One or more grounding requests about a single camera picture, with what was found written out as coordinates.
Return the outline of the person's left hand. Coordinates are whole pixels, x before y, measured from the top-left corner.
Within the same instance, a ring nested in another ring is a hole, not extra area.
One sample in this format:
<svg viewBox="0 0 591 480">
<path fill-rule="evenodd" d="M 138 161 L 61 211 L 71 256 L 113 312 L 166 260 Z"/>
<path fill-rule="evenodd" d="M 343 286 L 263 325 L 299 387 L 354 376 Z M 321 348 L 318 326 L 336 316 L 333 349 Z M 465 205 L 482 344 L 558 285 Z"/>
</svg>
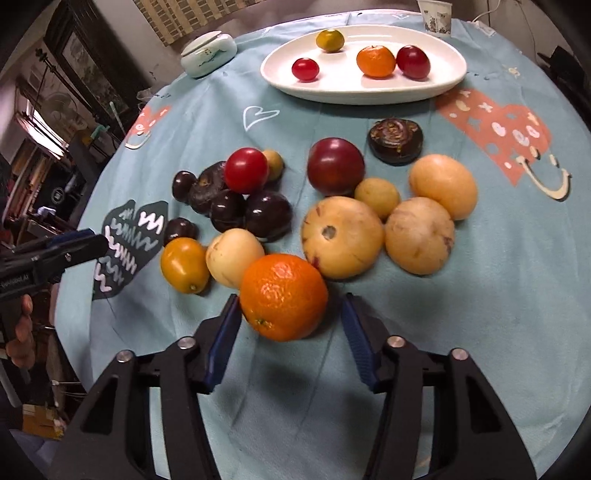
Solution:
<svg viewBox="0 0 591 480">
<path fill-rule="evenodd" d="M 22 296 L 20 311 L 20 318 L 15 325 L 15 338 L 7 344 L 6 352 L 14 365 L 29 370 L 35 364 L 35 343 L 31 320 L 33 303 L 29 295 Z"/>
</svg>

